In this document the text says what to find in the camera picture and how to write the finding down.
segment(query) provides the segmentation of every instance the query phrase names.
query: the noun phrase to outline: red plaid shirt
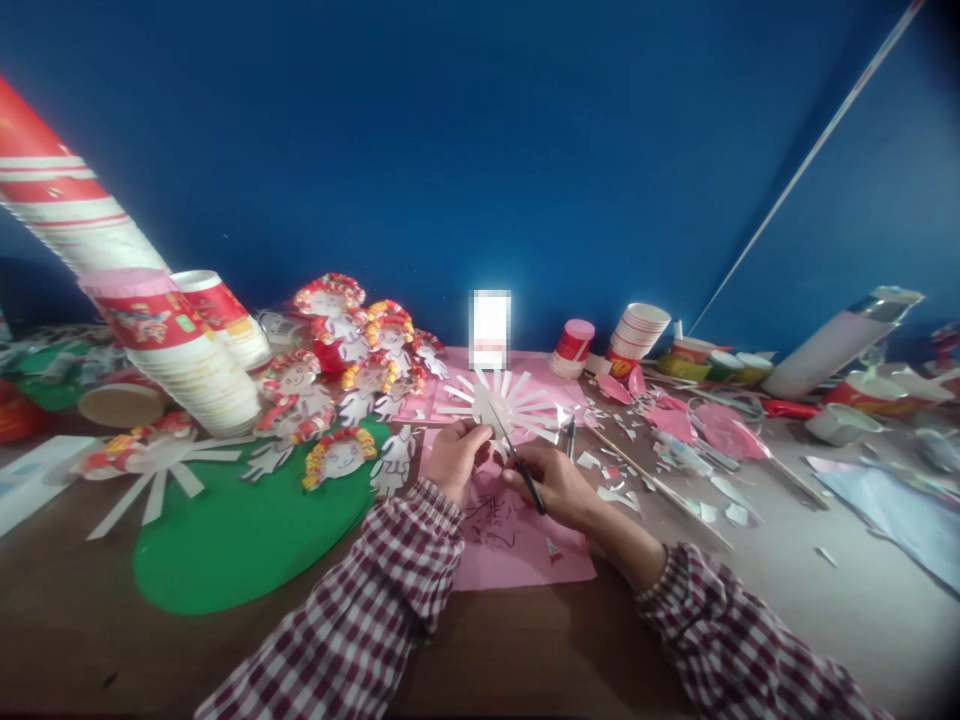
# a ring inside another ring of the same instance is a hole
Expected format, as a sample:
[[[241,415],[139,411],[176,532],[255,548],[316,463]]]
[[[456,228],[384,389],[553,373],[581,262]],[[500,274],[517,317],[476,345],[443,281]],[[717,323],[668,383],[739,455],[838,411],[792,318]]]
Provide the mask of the red plaid shirt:
[[[349,557],[197,710],[213,717],[383,715],[407,656],[436,629],[463,539],[433,485],[378,505]],[[724,566],[669,550],[637,598],[697,711],[714,718],[888,718],[850,674],[815,655]]]

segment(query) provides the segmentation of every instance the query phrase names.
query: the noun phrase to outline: stack of paper cups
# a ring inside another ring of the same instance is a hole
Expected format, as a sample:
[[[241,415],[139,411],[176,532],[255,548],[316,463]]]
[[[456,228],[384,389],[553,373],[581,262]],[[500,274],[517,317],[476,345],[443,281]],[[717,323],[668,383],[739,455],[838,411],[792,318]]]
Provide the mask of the stack of paper cups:
[[[0,200],[78,275],[166,269],[150,241],[83,158],[0,78]]]
[[[79,278],[130,361],[214,437],[249,431],[257,387],[163,270],[104,270]]]
[[[613,363],[610,374],[624,378],[636,367],[670,324],[670,314],[653,305],[631,303],[623,312],[610,338],[607,360]]]
[[[267,336],[217,273],[187,270],[176,273],[173,279],[244,370],[257,370],[270,362],[273,354]]]

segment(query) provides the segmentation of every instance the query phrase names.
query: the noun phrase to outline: paper doll face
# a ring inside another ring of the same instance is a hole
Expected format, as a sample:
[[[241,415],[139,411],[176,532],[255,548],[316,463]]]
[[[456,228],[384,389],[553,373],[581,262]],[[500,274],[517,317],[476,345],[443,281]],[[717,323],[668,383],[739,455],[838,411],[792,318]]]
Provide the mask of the paper doll face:
[[[310,387],[314,377],[315,375],[306,365],[297,363],[280,373],[277,385],[284,395],[297,395]]]
[[[343,314],[343,297],[325,290],[317,290],[310,298],[310,312],[314,315],[340,317]]]
[[[323,456],[324,479],[344,477],[363,465],[363,448],[358,440],[341,440],[333,443]]]
[[[360,368],[357,374],[353,376],[353,384],[358,390],[363,392],[375,392],[379,390],[387,379],[385,368],[366,367]]]
[[[380,331],[378,336],[380,347],[387,350],[399,350],[403,347],[403,333],[396,328],[388,327]]]

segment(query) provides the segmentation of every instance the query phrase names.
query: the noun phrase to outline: blue paper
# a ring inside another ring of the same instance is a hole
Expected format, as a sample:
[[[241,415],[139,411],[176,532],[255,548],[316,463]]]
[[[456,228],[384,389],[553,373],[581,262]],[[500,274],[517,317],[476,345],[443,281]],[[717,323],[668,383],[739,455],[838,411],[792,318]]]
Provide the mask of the blue paper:
[[[817,477],[960,597],[960,513],[879,468]]]

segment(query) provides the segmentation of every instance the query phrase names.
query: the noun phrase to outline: chopstick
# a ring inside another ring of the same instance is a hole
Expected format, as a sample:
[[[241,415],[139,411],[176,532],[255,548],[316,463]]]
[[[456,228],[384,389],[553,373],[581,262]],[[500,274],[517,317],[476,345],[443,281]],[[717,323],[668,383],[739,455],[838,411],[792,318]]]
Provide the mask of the chopstick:
[[[692,509],[689,505],[687,505],[686,501],[685,501],[682,497],[680,497],[676,492],[674,492],[674,490],[673,490],[672,488],[670,488],[670,487],[667,486],[667,485],[664,485],[662,482],[660,482],[659,480],[657,480],[657,478],[655,478],[653,475],[651,475],[651,474],[648,473],[646,470],[644,470],[642,467],[640,467],[640,466],[639,466],[637,463],[635,463],[635,462],[633,461],[633,459],[632,459],[629,455],[627,455],[623,450],[621,450],[621,449],[618,448],[616,445],[614,445],[610,440],[607,440],[607,438],[605,438],[605,437],[600,433],[599,430],[597,430],[596,428],[592,428],[592,427],[590,427],[589,425],[588,425],[587,427],[589,428],[590,432],[592,432],[594,435],[597,436],[597,439],[600,440],[600,442],[602,442],[602,443],[603,443],[604,445],[606,445],[608,448],[610,448],[611,450],[613,450],[613,452],[615,452],[617,455],[619,455],[621,458],[623,458],[624,461],[625,461],[628,465],[630,465],[630,467],[632,467],[634,470],[636,470],[638,473],[640,473],[640,476],[641,476],[644,480],[646,480],[648,483],[650,483],[650,484],[653,485],[655,488],[657,488],[657,490],[659,490],[660,493],[661,493],[675,508],[677,508],[680,512],[682,512],[684,515],[686,515],[686,516],[687,516],[688,518],[690,518],[691,520],[695,520],[696,522],[698,522],[698,523],[703,527],[704,530],[706,530],[706,531],[709,532],[711,535],[713,535],[713,537],[716,538],[721,544],[723,544],[723,546],[726,547],[728,550],[733,550],[733,545],[731,545],[731,544],[727,541],[727,539],[726,539],[725,537],[723,537],[723,535],[721,535],[720,533],[718,533],[716,530],[714,530],[712,527],[710,527],[710,525],[708,525],[706,522],[704,522],[703,518],[700,517],[700,515],[699,515],[698,513],[695,513],[695,512],[693,511],[693,509]]]

